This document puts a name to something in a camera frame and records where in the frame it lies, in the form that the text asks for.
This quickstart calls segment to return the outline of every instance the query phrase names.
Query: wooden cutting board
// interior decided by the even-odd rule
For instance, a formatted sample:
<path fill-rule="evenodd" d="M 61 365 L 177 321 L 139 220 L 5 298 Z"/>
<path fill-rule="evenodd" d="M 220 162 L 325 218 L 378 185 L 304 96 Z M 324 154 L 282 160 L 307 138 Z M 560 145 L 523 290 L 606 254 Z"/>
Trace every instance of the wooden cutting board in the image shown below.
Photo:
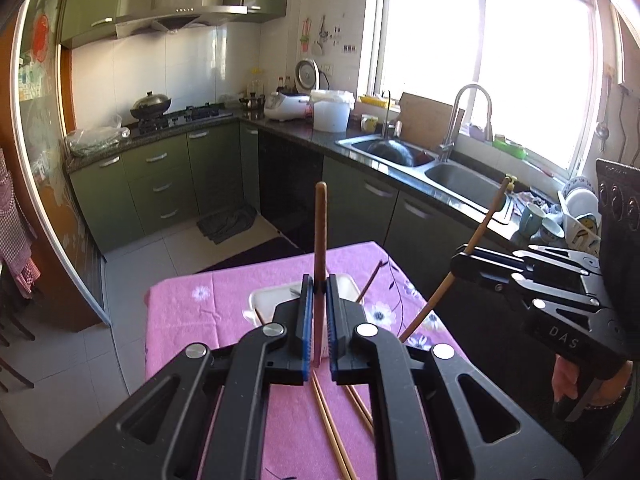
<path fill-rule="evenodd" d="M 399 101 L 402 121 L 402 140 L 428 150 L 437 150 L 442 143 L 451 115 L 451 105 L 404 92 Z M 456 130 L 460 129 L 465 111 L 460 108 Z"/>

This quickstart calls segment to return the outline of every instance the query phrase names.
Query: silver screw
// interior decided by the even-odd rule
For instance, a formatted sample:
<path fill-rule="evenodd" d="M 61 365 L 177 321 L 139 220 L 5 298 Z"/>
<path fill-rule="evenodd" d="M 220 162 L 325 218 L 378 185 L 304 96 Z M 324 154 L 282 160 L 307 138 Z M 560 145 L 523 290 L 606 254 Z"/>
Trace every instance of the silver screw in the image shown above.
<path fill-rule="evenodd" d="M 207 348 L 202 343 L 192 343 L 184 351 L 189 359 L 200 359 L 207 353 Z"/>
<path fill-rule="evenodd" d="M 262 333 L 268 337 L 276 337 L 282 335 L 284 327 L 279 323 L 269 323 L 262 327 Z"/>
<path fill-rule="evenodd" d="M 371 323 L 362 323 L 356 327 L 356 332 L 363 337 L 373 337 L 378 333 L 378 327 Z"/>
<path fill-rule="evenodd" d="M 451 359 L 456 351 L 453 349 L 453 346 L 448 345 L 446 343 L 439 343 L 432 349 L 433 355 L 440 359 Z"/>

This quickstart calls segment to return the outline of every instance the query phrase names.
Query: stainless steel range hood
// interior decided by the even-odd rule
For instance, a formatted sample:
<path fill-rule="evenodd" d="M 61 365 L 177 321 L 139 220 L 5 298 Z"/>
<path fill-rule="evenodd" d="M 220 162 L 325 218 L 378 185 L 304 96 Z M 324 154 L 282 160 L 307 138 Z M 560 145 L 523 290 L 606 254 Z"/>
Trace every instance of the stainless steel range hood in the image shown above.
<path fill-rule="evenodd" d="M 116 19 L 118 38 L 160 30 L 221 25 L 247 14 L 245 6 L 205 5 L 204 0 L 153 0 L 150 10 Z"/>

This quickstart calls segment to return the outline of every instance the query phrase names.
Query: teal mug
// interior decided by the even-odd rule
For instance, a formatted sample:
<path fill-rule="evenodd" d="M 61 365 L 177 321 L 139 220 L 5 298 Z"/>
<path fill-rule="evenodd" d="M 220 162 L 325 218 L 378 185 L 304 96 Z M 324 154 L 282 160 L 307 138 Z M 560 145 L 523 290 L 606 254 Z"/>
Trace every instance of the teal mug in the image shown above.
<path fill-rule="evenodd" d="M 535 205 L 533 202 L 527 202 L 527 205 L 520 216 L 520 226 L 518 227 L 518 231 L 521 235 L 527 238 L 531 238 L 540 226 L 542 225 L 542 221 L 545 217 L 545 212 L 539 208 L 539 206 Z"/>

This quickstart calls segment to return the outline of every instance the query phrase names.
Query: granite countertop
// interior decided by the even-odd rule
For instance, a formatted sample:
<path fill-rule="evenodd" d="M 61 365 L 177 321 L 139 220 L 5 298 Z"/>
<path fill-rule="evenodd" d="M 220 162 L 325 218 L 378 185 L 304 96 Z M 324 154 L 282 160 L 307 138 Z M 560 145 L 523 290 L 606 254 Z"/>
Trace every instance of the granite countertop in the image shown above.
<path fill-rule="evenodd" d="M 400 191 L 407 193 L 415 199 L 427 202 L 429 205 L 452 217 L 456 221 L 467 225 L 471 229 L 475 229 L 484 218 L 484 215 L 481 212 L 472 208 L 465 202 L 460 201 L 457 197 L 449 195 L 441 189 L 404 173 L 403 171 L 397 170 L 396 168 L 373 160 L 368 156 L 361 155 L 336 144 L 336 141 L 338 140 L 365 135 L 360 130 L 348 128 L 346 132 L 330 134 L 314 130 L 313 126 L 304 120 L 278 122 L 267 118 L 249 119 L 239 110 L 230 117 L 211 118 L 210 120 L 198 121 L 196 124 L 175 126 L 173 128 L 163 130 L 162 132 L 148 134 L 145 136 L 135 136 L 134 128 L 132 128 L 132 136 L 123 140 L 116 146 L 110 147 L 100 153 L 96 153 L 95 155 L 84 157 L 76 157 L 73 155 L 68 156 L 65 161 L 65 170 L 68 174 L 73 173 L 90 166 L 94 162 L 116 156 L 120 153 L 132 150 L 133 148 L 145 146 L 146 144 L 151 144 L 152 142 L 157 142 L 158 140 L 167 139 L 169 137 L 178 136 L 191 132 L 195 129 L 209 128 L 237 120 L 251 124 L 261 130 L 268 131 L 292 142 L 296 142 L 302 146 L 308 147 L 309 149 L 316 150 L 323 155 L 336 158 L 344 164 L 353 166 L 365 173 L 369 173 L 372 176 L 391 184 Z M 489 222 L 486 236 L 508 250 L 525 248 L 529 242 L 518 234 L 517 218 L 512 218 L 508 224 L 501 224 L 500 222 L 492 220 Z"/>

